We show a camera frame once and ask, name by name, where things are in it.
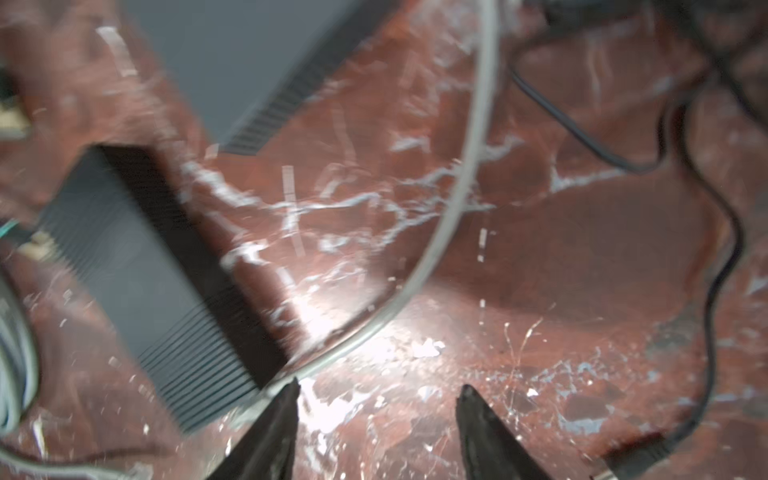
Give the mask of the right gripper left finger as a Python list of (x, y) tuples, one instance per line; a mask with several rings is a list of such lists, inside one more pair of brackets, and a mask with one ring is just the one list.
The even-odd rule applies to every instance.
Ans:
[(293, 380), (269, 403), (209, 480), (291, 480), (300, 385)]

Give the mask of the black power adapter with cable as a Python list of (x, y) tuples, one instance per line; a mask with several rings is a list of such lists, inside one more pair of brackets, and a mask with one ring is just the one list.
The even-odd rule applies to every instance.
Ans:
[[(733, 234), (678, 159), (645, 177), (600, 167), (523, 94), (504, 98), (522, 143), (494, 171), (508, 200), (476, 267), (491, 393), (547, 474), (585, 479), (602, 454), (675, 428), (699, 400), (705, 294)], [(747, 245), (721, 292), (707, 417), (649, 475), (763, 479), (767, 142), (720, 92), (687, 118), (670, 136), (742, 216)]]

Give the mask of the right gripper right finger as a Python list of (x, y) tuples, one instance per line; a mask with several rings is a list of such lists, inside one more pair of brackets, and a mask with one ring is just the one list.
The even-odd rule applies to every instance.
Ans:
[(467, 479), (550, 479), (473, 386), (462, 386), (455, 413)]

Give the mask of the black network switch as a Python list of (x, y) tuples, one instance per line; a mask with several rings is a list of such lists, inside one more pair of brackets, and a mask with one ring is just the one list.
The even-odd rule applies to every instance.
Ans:
[(252, 399), (286, 364), (146, 151), (87, 148), (40, 225), (183, 432)]

